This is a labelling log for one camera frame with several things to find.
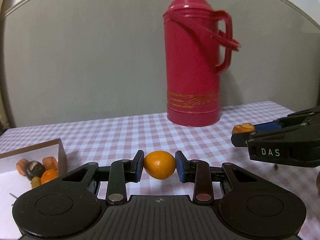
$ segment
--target cardboard box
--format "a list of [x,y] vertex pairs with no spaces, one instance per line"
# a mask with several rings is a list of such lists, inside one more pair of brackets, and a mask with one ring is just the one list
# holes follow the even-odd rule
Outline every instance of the cardboard box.
[[21,233],[12,217],[12,205],[23,193],[31,189],[27,177],[16,170],[16,163],[25,158],[42,163],[44,157],[58,161],[59,176],[67,172],[67,157],[60,139],[55,139],[0,154],[0,239],[18,239]]

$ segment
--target orange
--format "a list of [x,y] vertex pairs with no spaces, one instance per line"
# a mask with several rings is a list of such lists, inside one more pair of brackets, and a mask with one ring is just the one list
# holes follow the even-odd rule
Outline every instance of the orange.
[[41,185],[55,179],[56,177],[58,177],[58,172],[56,170],[45,171],[41,176]]
[[149,153],[143,162],[146,172],[155,179],[167,179],[176,169],[176,159],[165,151]]

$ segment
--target yellow fruit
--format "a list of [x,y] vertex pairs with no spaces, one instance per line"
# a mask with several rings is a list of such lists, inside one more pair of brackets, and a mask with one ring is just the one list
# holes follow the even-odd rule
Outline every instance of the yellow fruit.
[[167,179],[176,169],[176,159],[165,151],[149,153],[143,162],[146,172],[155,179]]
[[33,177],[31,180],[31,188],[35,188],[41,185],[41,178],[40,177]]

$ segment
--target red thermos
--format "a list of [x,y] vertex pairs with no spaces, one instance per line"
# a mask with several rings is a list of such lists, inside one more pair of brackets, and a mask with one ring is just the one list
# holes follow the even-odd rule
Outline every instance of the red thermos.
[[[174,0],[163,18],[168,119],[184,126],[214,124],[220,119],[219,74],[240,47],[232,39],[231,17],[205,0]],[[221,64],[220,45],[226,47]]]

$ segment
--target checkered tablecloth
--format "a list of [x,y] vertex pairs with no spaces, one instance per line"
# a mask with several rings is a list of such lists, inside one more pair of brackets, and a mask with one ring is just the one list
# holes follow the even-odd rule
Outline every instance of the checkered tablecloth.
[[[307,207],[307,219],[299,236],[319,240],[320,198],[316,176],[320,168],[280,165],[274,170],[273,164],[251,161],[245,148],[235,148],[230,141],[231,130],[237,124],[268,122],[291,112],[268,101],[225,107],[217,124],[200,128],[175,125],[166,113],[15,128],[0,137],[0,152],[61,138],[69,170],[92,161],[105,166],[115,160],[132,159],[138,150],[143,150],[145,155],[155,150],[174,155],[181,150],[187,159],[201,159],[218,167],[223,162],[232,162],[298,195]],[[192,197],[193,185],[180,183],[176,172],[166,180],[156,180],[144,171],[140,183],[127,184],[127,193],[128,196],[188,194]],[[100,198],[105,198],[106,187],[102,183]],[[218,183],[214,183],[214,193],[215,198],[222,196]]]

